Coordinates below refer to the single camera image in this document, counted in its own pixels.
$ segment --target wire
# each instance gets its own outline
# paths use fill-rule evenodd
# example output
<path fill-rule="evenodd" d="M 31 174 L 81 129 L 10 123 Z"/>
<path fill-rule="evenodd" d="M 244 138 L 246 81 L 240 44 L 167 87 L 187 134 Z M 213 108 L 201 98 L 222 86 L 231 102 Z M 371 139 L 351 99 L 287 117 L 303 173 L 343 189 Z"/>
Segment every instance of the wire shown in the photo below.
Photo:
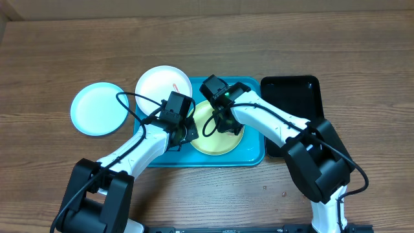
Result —
<path fill-rule="evenodd" d="M 150 98 L 148 98 L 148 97 L 145 97 L 145 96 L 142 96 L 142 95 L 140 95 L 140 94 L 136 94 L 136 93 L 129 93 L 129 92 L 121 92 L 121 93 L 117 93 L 116 95 L 118 96 L 118 95 L 120 95 L 120 94 L 128 94 L 128 95 L 133 95 L 133 96 L 137 96 L 137 97 L 140 97 L 140 98 L 143 98 L 144 100 L 148 100 L 148 101 L 150 101 L 150 102 L 152 102 L 152 103 L 154 103 L 154 104 L 157 104 L 158 106 L 160 106 L 161 107 L 161 104 L 160 103 L 158 103 L 158 102 L 156 102 L 156 101 L 154 101 L 154 100 L 152 100 L 152 99 L 150 99 Z"/>
<path fill-rule="evenodd" d="M 218 120 L 217 120 L 217 123 L 216 123 L 216 125 L 214 126 L 214 129 L 213 129 L 213 131 L 211 132 L 211 133 L 209 133 L 209 134 L 206 134 L 206 127 L 207 127 L 207 123 L 209 123 L 210 121 L 211 121 L 212 119 L 208 119 L 207 120 L 207 122 L 204 124 L 204 126 L 202 127 L 202 135 L 204 136 L 204 137 L 210 137 L 210 136 L 212 136 L 213 135 L 213 133 L 217 130 L 217 128 L 219 127 L 219 124 L 220 124 L 220 121 L 221 121 L 221 119 L 219 118 Z"/>
<path fill-rule="evenodd" d="M 124 107 L 129 113 L 131 113 L 139 122 L 140 122 L 140 126 L 142 127 L 142 136 L 140 137 L 140 139 L 138 140 L 138 142 L 136 142 L 133 146 L 131 146 L 127 151 L 125 151 L 123 154 L 121 154 L 120 156 L 118 156 L 113 162 L 111 162 L 110 164 L 108 164 L 107 166 L 105 166 L 104 168 L 102 168 L 96 175 L 94 175 L 92 178 L 90 178 L 88 180 L 88 182 L 85 183 L 85 185 L 75 194 L 73 195 L 73 197 L 68 201 L 68 203 L 60 210 L 59 214 L 54 218 L 52 225 L 50 226 L 50 233 L 54 233 L 54 229 L 56 228 L 56 224 L 58 222 L 58 219 L 62 216 L 63 213 L 66 212 L 66 209 L 68 209 L 68 207 L 72 204 L 72 202 L 78 198 L 78 196 L 82 193 L 84 193 L 88 188 L 90 188 L 90 186 L 98 179 L 100 178 L 103 174 L 106 173 L 106 171 L 108 171 L 112 166 L 114 166 L 116 163 L 118 163 L 119 161 L 121 161 L 125 156 L 127 156 L 129 153 L 131 153 L 144 139 L 147 133 L 147 130 L 145 128 L 145 125 L 143 124 L 142 120 L 130 109 L 128 108 L 120 99 L 119 96 L 121 94 L 128 94 L 128 95 L 133 95 L 133 96 L 137 96 L 137 97 L 141 97 L 145 100 L 148 100 L 150 102 L 153 102 L 154 104 L 157 104 L 160 106 L 160 108 L 158 108 L 156 111 L 160 111 L 161 109 L 161 104 L 155 102 L 154 100 L 151 100 L 145 96 L 142 96 L 140 94 L 135 94 L 135 93 L 128 93 L 128 92 L 121 92 L 121 93 L 117 93 L 116 94 L 116 100 L 122 105 L 122 107 Z"/>
<path fill-rule="evenodd" d="M 193 104 L 193 106 L 194 106 L 194 109 L 193 109 L 193 111 L 190 113 L 190 116 L 189 116 L 188 118 L 193 118 L 194 113 L 195 113 L 195 100 L 194 100 L 193 98 L 191 98 L 191 102 L 192 102 L 192 104 Z"/>
<path fill-rule="evenodd" d="M 223 113 L 224 111 L 226 111 L 226 110 L 228 110 L 228 109 L 230 109 L 230 108 L 232 108 L 232 107 L 241 107 L 241 106 L 250 106 L 250 107 L 257 107 L 257 108 L 260 108 L 260 109 L 263 109 L 263 110 L 265 110 L 265 111 L 267 111 L 268 113 L 270 113 L 271 115 L 273 115 L 273 116 L 275 116 L 276 118 L 278 118 L 280 121 L 282 121 L 284 124 L 286 124 L 287 126 L 289 126 L 289 127 L 291 127 L 291 128 L 293 128 L 293 129 L 295 129 L 295 130 L 297 130 L 297 131 L 299 131 L 300 133 L 306 133 L 306 131 L 305 130 L 303 130 L 303 129 L 301 129 L 301 128 L 299 128 L 298 126 L 295 126 L 295 124 L 293 124 L 292 122 L 290 122 L 290 121 L 288 121 L 288 120 L 286 120 L 286 119 L 284 119 L 283 117 L 281 117 L 280 115 L 278 115 L 277 113 L 275 113 L 275 112 L 273 112 L 272 110 L 270 110 L 269 108 L 267 108 L 267 107 L 265 107 L 265 106 L 262 106 L 262 105 L 259 105 L 259 104 L 253 104 L 253 103 L 243 103 L 243 104 L 233 104 L 233 105 L 229 105 L 229 106 L 227 106 L 227 107 L 225 107 L 225 108 L 223 108 L 223 109 L 220 109 L 218 112 L 216 112 L 216 113 L 214 113 L 207 121 L 206 121 L 206 123 L 204 124 L 204 127 L 202 128 L 202 135 L 203 136 L 205 136 L 205 137 L 208 137 L 206 134 L 205 134 L 205 130 L 206 130 L 206 126 L 207 126 L 207 124 L 216 116 L 216 115 L 218 115 L 218 114 L 220 114 L 220 113 Z M 322 140 L 320 140 L 316 135 L 313 135 L 313 134 L 311 134 L 311 133 L 307 133 L 306 135 L 305 135 L 306 137 L 308 137 L 308 138 L 310 138 L 311 140 L 313 140 L 314 142 L 317 142 L 317 143 L 319 143 L 319 144 L 321 144 L 321 145 L 323 145 L 323 146 L 325 146 L 326 148 L 328 148 L 328 149 L 330 149 L 332 152 L 335 152 L 336 154 L 338 154 L 341 158 L 343 158 L 344 160 L 346 160 L 351 166 L 354 166 L 357 170 L 358 170 L 358 172 L 360 172 L 361 173 L 361 175 L 362 175 L 362 177 L 364 178 L 364 186 L 363 187 L 361 187 L 361 188 L 359 188 L 359 189 L 357 189 L 357 190 L 353 190 L 353 191 L 350 191 L 350 192 L 347 192 L 347 193 L 345 193 L 345 194 L 342 194 L 341 196 L 339 196 L 338 197 L 338 199 L 336 200 L 337 201 L 337 209 L 338 209 L 338 225 L 339 225 L 339 228 L 340 228 L 340 231 L 341 231 L 341 233 L 344 233 L 344 231 L 343 231 L 343 229 L 342 229 L 342 221 L 341 221 L 341 203 L 342 203 L 342 199 L 344 198 L 344 197 L 347 197 L 347 196 L 350 196 L 350 195 L 354 195 L 354 194 L 359 194 L 359 193 L 361 193 L 361 192 L 363 192 L 363 191 L 365 191 L 367 188 L 368 188 L 368 186 L 369 186 L 369 179 L 368 179 L 368 176 L 367 176 L 367 174 L 365 173 L 365 171 L 356 163 L 356 162 L 354 162 L 351 158 L 349 158 L 348 156 L 346 156 L 346 155 L 344 155 L 342 152 L 340 152 L 340 151 L 338 151 L 337 149 L 335 149 L 335 148 L 333 148 L 331 145 L 329 145 L 329 144 L 327 144 L 326 142 L 324 142 L 324 141 L 322 141 Z"/>

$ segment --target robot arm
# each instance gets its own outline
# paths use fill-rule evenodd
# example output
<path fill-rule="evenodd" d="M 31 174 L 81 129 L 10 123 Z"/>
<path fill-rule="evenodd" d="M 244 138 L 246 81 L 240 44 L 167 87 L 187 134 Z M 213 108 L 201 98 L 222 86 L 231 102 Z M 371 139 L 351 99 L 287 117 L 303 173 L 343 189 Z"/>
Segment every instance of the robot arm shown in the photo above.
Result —
<path fill-rule="evenodd" d="M 243 125 L 248 125 L 275 142 L 284 153 L 295 185 L 312 201 L 314 230 L 319 233 L 340 232 L 336 200 L 345 193 L 354 168 L 339 155 L 325 150 L 307 137 L 307 134 L 313 134 L 349 157 L 331 123 L 325 119 L 310 122 L 292 116 L 264 101 L 244 84 L 229 86 L 214 75 L 203 82 L 200 92 L 215 109 L 213 113 L 217 116 L 214 120 L 220 133 L 238 134 Z M 288 126 L 259 105 L 300 130 Z M 345 228 L 347 221 L 344 218 L 343 204 L 340 212 L 342 226 Z"/>
<path fill-rule="evenodd" d="M 134 180 L 168 148 L 198 138 L 194 120 L 187 118 L 191 102 L 190 97 L 171 92 L 160 117 L 151 118 L 151 124 L 146 126 L 145 138 L 140 128 L 124 145 L 98 162 L 80 160 L 73 168 L 63 196 L 60 217 L 54 221 L 56 228 L 65 233 L 142 233 L 144 227 L 128 219 Z M 118 163 L 106 168 L 118 159 Z M 87 198 L 87 192 L 105 194 L 105 203 Z"/>

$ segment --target wood grain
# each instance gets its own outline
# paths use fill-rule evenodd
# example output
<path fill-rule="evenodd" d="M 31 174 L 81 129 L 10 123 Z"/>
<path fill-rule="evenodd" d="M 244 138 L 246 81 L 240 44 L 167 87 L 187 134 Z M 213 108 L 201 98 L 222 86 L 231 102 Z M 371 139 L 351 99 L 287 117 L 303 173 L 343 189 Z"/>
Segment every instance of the wood grain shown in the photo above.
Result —
<path fill-rule="evenodd" d="M 107 137 L 77 132 L 69 117 L 76 93 L 99 81 L 133 91 L 157 65 L 188 76 L 315 75 L 325 116 L 371 181 L 347 198 L 348 220 L 412 231 L 414 12 L 399 11 L 8 23 L 0 232 L 46 232 L 74 163 L 131 136 L 131 117 Z M 350 190 L 362 185 L 359 174 L 351 178 Z M 146 169 L 129 216 L 149 226 L 265 227 L 310 223 L 312 212 L 283 160 L 266 158 L 249 168 Z"/>

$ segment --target yellow plate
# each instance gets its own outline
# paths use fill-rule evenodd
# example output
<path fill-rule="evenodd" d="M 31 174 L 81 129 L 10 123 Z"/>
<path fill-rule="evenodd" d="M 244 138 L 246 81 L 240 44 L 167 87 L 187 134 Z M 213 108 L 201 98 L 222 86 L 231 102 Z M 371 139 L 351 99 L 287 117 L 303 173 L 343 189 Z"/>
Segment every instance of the yellow plate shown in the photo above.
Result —
<path fill-rule="evenodd" d="M 234 149 L 241 141 L 245 128 L 236 136 L 233 133 L 219 133 L 217 130 L 210 137 L 202 135 L 202 128 L 207 120 L 213 115 L 213 108 L 205 100 L 195 106 L 194 121 L 197 125 L 199 138 L 191 141 L 195 149 L 207 155 L 222 155 Z M 215 127 L 214 120 L 211 120 L 206 127 L 206 134 L 209 134 Z"/>

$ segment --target plate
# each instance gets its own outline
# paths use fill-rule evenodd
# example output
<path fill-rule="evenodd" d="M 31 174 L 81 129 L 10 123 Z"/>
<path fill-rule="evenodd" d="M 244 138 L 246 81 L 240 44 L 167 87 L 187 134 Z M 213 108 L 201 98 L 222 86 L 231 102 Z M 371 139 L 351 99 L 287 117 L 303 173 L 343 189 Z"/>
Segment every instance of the plate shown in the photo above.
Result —
<path fill-rule="evenodd" d="M 71 120 L 79 131 L 102 136 L 117 130 L 127 117 L 127 110 L 116 100 L 123 90 L 115 84 L 99 82 L 83 88 L 71 105 Z M 127 96 L 120 96 L 128 107 Z"/>
<path fill-rule="evenodd" d="M 169 65 L 161 65 L 148 70 L 141 76 L 135 87 L 136 94 L 158 103 L 161 103 L 161 100 L 168 100 L 172 91 L 189 97 L 193 95 L 193 89 L 187 75 L 180 69 Z M 136 96 L 135 100 L 138 107 L 147 116 L 159 108 L 157 104 L 143 98 Z"/>
<path fill-rule="evenodd" d="M 237 136 L 233 133 L 219 133 L 216 130 L 210 137 L 204 137 L 202 135 L 203 126 L 212 114 L 213 108 L 207 100 L 195 106 L 194 121 L 197 125 L 199 138 L 190 143 L 195 149 L 207 155 L 222 155 L 232 151 L 240 143 L 245 128 L 243 127 Z M 206 134 L 209 134 L 214 127 L 215 122 L 211 120 L 206 127 Z"/>

